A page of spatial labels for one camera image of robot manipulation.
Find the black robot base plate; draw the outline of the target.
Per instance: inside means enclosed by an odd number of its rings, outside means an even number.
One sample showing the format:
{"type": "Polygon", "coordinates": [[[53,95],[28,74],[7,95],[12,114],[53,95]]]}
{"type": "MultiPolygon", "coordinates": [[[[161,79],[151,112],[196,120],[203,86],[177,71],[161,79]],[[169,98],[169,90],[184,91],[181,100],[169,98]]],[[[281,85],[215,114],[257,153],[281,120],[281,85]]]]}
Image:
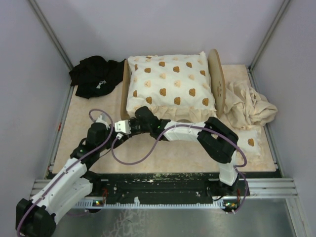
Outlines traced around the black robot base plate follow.
{"type": "Polygon", "coordinates": [[[117,173],[97,174],[92,197],[107,204],[211,204],[217,197],[250,194],[245,180],[238,177],[233,186],[219,181],[218,173],[117,173]]]}

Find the wooden pet bed frame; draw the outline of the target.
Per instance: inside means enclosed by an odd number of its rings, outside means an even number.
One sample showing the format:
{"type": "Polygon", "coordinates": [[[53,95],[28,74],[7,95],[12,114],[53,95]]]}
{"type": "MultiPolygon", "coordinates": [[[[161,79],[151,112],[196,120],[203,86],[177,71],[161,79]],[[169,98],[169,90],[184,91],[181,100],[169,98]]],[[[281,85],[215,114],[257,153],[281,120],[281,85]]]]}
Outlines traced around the wooden pet bed frame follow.
{"type": "MultiPolygon", "coordinates": [[[[211,92],[215,99],[216,115],[220,119],[224,114],[226,104],[226,85],[222,69],[222,64],[218,51],[211,49],[208,54],[208,69],[211,77],[211,92]]],[[[130,116],[126,110],[128,90],[130,86],[131,72],[128,61],[124,61],[123,79],[122,79],[122,94],[120,103],[120,118],[122,120],[129,119],[130,116]]]]}

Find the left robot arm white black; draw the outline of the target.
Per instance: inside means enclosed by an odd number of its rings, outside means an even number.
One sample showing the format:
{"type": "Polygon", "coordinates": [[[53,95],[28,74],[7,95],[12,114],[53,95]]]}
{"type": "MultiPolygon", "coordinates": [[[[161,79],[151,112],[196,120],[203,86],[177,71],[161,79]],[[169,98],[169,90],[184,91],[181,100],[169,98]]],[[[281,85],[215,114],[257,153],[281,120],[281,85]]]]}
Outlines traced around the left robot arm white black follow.
{"type": "Polygon", "coordinates": [[[106,122],[91,125],[58,174],[30,200],[21,199],[16,206],[17,235],[50,237],[59,221],[81,199],[99,195],[103,184],[98,174],[90,171],[100,153],[110,148],[114,128],[106,122]]]}

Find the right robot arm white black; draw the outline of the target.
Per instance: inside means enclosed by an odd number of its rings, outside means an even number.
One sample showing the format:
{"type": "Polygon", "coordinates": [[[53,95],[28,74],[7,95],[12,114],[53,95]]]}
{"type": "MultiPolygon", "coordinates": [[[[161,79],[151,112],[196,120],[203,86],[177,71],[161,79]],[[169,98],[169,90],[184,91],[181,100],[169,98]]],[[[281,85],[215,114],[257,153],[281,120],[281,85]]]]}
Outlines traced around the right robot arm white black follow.
{"type": "Polygon", "coordinates": [[[126,122],[124,131],[130,135],[148,133],[163,141],[199,143],[218,163],[221,191],[230,196],[238,190],[235,156],[238,136],[215,117],[198,123],[181,123],[156,117],[148,107],[136,110],[135,117],[126,122]]]}

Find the bear print white cushion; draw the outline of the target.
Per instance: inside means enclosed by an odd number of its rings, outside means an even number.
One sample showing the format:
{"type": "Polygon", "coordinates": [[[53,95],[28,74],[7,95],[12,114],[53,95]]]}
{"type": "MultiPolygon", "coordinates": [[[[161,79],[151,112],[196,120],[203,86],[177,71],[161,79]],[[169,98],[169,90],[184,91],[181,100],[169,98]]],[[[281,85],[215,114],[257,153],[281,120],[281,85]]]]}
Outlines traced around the bear print white cushion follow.
{"type": "Polygon", "coordinates": [[[205,52],[130,56],[125,109],[130,117],[146,106],[160,119],[190,122],[215,117],[215,99],[205,52]]]}

